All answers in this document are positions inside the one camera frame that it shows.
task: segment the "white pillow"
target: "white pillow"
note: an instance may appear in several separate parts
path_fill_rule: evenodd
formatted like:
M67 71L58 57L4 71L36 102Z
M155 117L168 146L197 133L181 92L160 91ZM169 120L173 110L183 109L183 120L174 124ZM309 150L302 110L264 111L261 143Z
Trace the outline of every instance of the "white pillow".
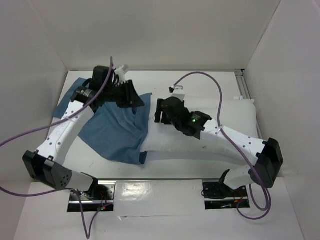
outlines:
M189 137L175 129L172 125L155 123L157 99L151 96L151 108L148 122L148 135L140 152L210 152L230 155L221 145L213 145L205 140ZM217 119L218 99L185 96L185 107L190 112L200 111ZM221 108L221 124L253 138L258 138L256 107L250 99L223 100Z

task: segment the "blue cloth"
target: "blue cloth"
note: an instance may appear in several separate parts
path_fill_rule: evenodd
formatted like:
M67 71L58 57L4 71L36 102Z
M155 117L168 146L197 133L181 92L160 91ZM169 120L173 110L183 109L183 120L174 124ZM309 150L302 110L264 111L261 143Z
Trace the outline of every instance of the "blue cloth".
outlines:
M74 91L85 82L79 78L53 113L61 119L66 112ZM145 106L119 108L115 102L106 102L84 125L79 137L101 157L126 163L141 165L147 152L140 153L140 147L148 134L148 120L151 106L151 93L140 96Z

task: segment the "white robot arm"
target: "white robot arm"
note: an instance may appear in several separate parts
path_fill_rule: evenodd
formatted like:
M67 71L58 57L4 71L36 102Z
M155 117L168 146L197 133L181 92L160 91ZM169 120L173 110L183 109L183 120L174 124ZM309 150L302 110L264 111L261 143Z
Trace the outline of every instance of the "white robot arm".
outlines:
M68 120L58 125L35 151L26 151L22 157L33 179L56 190L80 190L89 198L100 198L99 193L107 191L105 186L98 184L98 179L95 177L67 169L63 164L81 129L105 102L116 102L119 108L136 108L145 105L138 96L132 81L126 81L125 70L126 66L114 70L115 80L111 76L98 98L78 115L69 119L97 94L107 77L109 68L95 67L92 78L75 90L62 117L62 120Z
M158 99L155 122L172 124L178 131L189 137L206 140L224 146L231 152L239 154L236 148L222 134L221 130L241 149L249 162L259 174L263 185L272 188L279 170L283 164L283 157L279 143L269 138L268 141L244 135L227 126L218 124L215 119L203 112L189 112L184 106L185 93L182 86L170 87L172 96ZM220 178L220 182L232 190L259 181L246 164L236 169L227 170Z

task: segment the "white table surface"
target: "white table surface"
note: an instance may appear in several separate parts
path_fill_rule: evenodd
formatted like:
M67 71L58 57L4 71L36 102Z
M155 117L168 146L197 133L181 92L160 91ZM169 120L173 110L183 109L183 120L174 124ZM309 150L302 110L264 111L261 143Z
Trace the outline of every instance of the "white table surface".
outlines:
M78 78L91 78L92 71L69 71L60 100ZM184 71L129 71L139 95L152 93L159 98L170 97L169 87L187 74ZM207 72L221 85L223 99L239 96L234 72ZM191 75L181 83L187 95L219 98L215 83L203 75ZM226 169L236 168L239 162L212 153L149 152L144 165L111 162L100 157L79 137L72 144L64 163L66 168L103 179L201 179L219 178Z
M48 191L32 183L29 194ZM261 189L253 185L263 206ZM205 210L200 180L117 182L114 212L100 212L92 227L92 240L303 240L295 211L282 178L270 189L272 208L268 216L251 221L235 209ZM28 197L15 240L84 240L79 212L67 212L68 191ZM241 211L261 214L252 204ZM86 212L89 224L92 212Z

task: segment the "white wall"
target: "white wall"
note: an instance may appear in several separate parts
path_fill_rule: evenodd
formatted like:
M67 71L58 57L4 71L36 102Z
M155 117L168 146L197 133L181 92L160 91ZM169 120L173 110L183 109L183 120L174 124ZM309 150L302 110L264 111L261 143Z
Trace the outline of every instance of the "white wall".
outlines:
M280 0L31 0L71 70L245 68Z
M0 142L47 125L66 68L32 7L25 0L0 1ZM39 132L0 149L0 185L27 193L30 177L22 156L46 137ZM0 192L0 239L13 238L25 199Z
M262 134L279 140L286 164L285 183L306 240L320 236L317 3L282 0L245 70Z

